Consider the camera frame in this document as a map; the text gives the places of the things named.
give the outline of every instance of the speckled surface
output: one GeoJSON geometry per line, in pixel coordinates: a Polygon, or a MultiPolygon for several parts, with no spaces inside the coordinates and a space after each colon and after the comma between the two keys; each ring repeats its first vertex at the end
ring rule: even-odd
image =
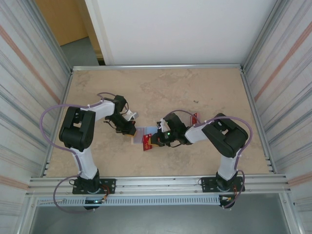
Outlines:
{"type": "MultiPolygon", "coordinates": [[[[95,103],[99,92],[125,96],[131,111],[139,113],[136,126],[153,126],[175,109],[200,112],[201,120],[220,112],[243,118],[252,125],[254,137],[238,168],[248,174],[269,172],[238,69],[76,71],[66,103],[95,103]]],[[[187,114],[178,115],[189,124],[187,114]]],[[[131,144],[129,136],[116,134],[100,120],[92,154],[101,176],[213,175],[220,163],[220,154],[209,141],[144,152],[142,145],[131,144]]],[[[77,171],[70,153],[53,150],[48,177],[77,171]]]]}

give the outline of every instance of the floor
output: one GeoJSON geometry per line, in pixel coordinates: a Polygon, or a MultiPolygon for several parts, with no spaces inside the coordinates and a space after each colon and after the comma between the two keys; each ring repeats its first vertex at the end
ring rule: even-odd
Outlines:
{"type": "Polygon", "coordinates": [[[83,38],[61,46],[72,66],[98,66],[98,60],[89,38],[83,38]]]}
{"type": "MultiPolygon", "coordinates": [[[[82,207],[66,207],[81,211],[82,207]]],[[[31,234],[290,234],[277,194],[242,195],[231,211],[212,205],[106,206],[67,214],[38,207],[31,234]]]]}
{"type": "MultiPolygon", "coordinates": [[[[251,124],[254,135],[238,168],[248,174],[269,172],[236,68],[76,71],[66,102],[95,103],[99,92],[125,96],[131,111],[139,113],[136,126],[155,126],[175,109],[199,112],[202,121],[218,113],[240,117],[251,124]]],[[[190,125],[187,114],[178,115],[190,125]]],[[[220,164],[220,153],[209,141],[177,148],[154,147],[144,152],[142,144],[132,144],[129,136],[116,134],[102,121],[96,122],[91,147],[101,176],[214,175],[220,164]]],[[[71,154],[54,149],[47,176],[75,174],[77,167],[71,154]]]]}

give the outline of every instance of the gray floor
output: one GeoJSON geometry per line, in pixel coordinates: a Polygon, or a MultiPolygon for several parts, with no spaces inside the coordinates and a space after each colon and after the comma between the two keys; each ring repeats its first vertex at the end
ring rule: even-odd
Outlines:
{"type": "Polygon", "coordinates": [[[98,66],[98,60],[89,38],[83,38],[61,46],[72,66],[98,66]]]}
{"type": "MultiPolygon", "coordinates": [[[[83,208],[67,207],[69,210],[83,208]]],[[[242,195],[219,206],[106,206],[95,213],[36,210],[31,234],[289,234],[278,194],[242,195]]]]}

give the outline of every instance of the robotic arm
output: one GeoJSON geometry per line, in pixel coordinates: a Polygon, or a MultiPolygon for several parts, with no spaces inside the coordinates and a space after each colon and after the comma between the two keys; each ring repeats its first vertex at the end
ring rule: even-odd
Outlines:
{"type": "Polygon", "coordinates": [[[233,186],[239,153],[248,139],[244,129],[228,118],[186,127],[175,113],[170,113],[157,124],[159,129],[150,139],[152,145],[170,147],[176,140],[184,145],[209,140],[221,153],[221,164],[216,173],[217,188],[224,192],[233,186]]]}
{"type": "Polygon", "coordinates": [[[67,109],[61,130],[60,141],[65,147],[73,150],[81,164],[81,175],[78,177],[78,186],[82,191],[97,193],[100,189],[99,172],[95,166],[91,153],[95,122],[105,118],[116,126],[116,132],[134,136],[136,133],[135,121],[137,113],[129,109],[122,115],[127,101],[123,96],[116,95],[114,99],[104,98],[101,103],[87,109],[69,107],[67,109]]]}

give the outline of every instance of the wooden door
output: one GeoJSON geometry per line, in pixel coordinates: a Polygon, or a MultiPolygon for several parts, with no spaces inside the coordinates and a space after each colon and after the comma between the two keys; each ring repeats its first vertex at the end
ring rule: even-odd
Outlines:
{"type": "Polygon", "coordinates": [[[36,0],[36,3],[60,45],[88,36],[76,0],[36,0]]]}

